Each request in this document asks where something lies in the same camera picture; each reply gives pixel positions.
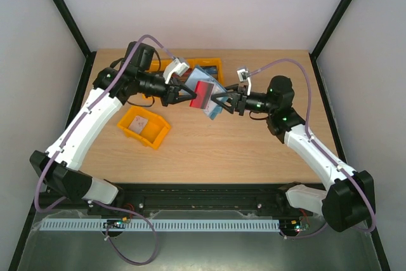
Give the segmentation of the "teal leather card holder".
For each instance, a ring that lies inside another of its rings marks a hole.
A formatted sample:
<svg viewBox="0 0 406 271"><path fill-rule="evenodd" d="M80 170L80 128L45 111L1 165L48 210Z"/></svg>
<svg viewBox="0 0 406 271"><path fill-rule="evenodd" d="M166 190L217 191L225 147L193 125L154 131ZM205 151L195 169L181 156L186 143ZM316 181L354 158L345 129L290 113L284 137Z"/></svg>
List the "teal leather card holder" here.
<svg viewBox="0 0 406 271"><path fill-rule="evenodd" d="M214 74L211 74L211 72L216 71L215 66L201 67L196 65L185 81L185 85L197 95L190 102L189 107L201 109L211 120L214 120L223 110L221 106L211 100L211 97L226 92L226 89L219 83Z"/></svg>

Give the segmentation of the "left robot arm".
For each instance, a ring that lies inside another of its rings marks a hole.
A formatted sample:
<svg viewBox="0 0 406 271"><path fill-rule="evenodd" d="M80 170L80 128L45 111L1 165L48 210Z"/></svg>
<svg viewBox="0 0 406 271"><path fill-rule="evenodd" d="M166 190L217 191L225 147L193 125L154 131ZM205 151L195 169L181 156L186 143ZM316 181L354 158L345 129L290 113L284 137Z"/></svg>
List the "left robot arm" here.
<svg viewBox="0 0 406 271"><path fill-rule="evenodd" d="M30 163L39 176L34 203L39 203L43 185L72 202L97 201L112 204L119 195L113 183L81 172L82 162L91 145L111 117L133 95L159 98L164 106L193 100L196 94L179 81L189 68L188 62L172 56L160 73L150 72L154 47L141 41L131 42L123 58L98 73L88 98L58 139L45 152L34 151Z"/></svg>

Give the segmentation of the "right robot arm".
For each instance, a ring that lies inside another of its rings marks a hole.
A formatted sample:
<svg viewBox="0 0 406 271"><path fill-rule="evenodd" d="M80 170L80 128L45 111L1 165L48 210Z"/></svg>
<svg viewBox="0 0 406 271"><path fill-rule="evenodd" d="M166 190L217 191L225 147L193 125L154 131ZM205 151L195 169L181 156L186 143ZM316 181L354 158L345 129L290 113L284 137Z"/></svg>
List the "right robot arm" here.
<svg viewBox="0 0 406 271"><path fill-rule="evenodd" d="M264 114L268 130L281 143L293 149L317 174L324 189L292 184L277 199L284 215L302 208L323 216L337 232L357 228L369 221L366 232L376 228L374 180L367 171L358 172L333 154L310 130L293 108L294 90L288 77L275 76L266 93L252 92L248 86L234 84L211 100L229 113Z"/></svg>

